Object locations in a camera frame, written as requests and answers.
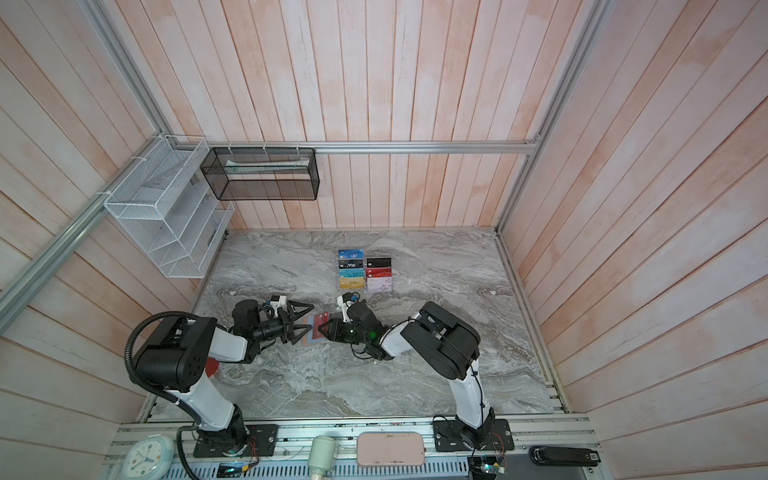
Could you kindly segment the dark red credit card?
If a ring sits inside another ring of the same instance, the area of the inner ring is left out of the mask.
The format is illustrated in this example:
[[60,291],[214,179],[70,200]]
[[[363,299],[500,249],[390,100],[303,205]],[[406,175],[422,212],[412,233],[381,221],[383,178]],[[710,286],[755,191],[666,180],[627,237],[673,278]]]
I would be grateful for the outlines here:
[[325,331],[327,328],[325,327],[325,324],[330,320],[330,314],[328,312],[323,312],[321,314],[317,314],[312,319],[312,340],[313,341],[323,341],[326,339]]

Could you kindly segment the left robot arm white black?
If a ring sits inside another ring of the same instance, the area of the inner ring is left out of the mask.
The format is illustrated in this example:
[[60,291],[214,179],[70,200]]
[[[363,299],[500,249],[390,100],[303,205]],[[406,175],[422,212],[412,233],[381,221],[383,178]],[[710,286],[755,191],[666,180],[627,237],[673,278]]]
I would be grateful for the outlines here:
[[277,341],[295,344],[311,329],[299,321],[313,309],[279,295],[266,303],[242,300],[232,311],[229,328],[214,317],[188,312],[154,314],[129,335],[124,365],[131,382],[187,413],[206,447],[236,456],[251,434],[240,407],[213,385],[207,362],[250,364]]

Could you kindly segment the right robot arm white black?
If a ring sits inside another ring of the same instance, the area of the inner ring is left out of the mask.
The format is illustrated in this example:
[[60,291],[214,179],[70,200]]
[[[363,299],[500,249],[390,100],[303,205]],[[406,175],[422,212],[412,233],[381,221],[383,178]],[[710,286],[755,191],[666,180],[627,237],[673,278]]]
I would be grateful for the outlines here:
[[325,339],[348,344],[360,359],[389,361],[414,351],[449,381],[456,404],[454,430],[478,449],[491,433],[495,413],[480,380],[479,333],[456,315],[428,301],[416,314],[391,326],[382,324],[355,294],[339,298],[341,311],[317,327]]

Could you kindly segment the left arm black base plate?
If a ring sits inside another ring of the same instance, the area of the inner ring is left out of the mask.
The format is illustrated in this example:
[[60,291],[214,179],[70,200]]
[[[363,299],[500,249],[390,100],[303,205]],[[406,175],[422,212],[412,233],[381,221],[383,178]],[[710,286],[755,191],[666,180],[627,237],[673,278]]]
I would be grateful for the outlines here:
[[245,424],[221,431],[198,431],[194,458],[270,457],[274,454],[277,424]]

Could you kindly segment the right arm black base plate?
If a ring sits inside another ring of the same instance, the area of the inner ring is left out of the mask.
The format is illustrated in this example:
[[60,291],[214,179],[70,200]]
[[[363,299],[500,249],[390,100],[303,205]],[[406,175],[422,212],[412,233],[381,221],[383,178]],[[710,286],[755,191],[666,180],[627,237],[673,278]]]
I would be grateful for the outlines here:
[[470,428],[458,419],[435,419],[432,428],[438,452],[507,452],[514,449],[512,432],[504,419],[489,416],[479,429]]

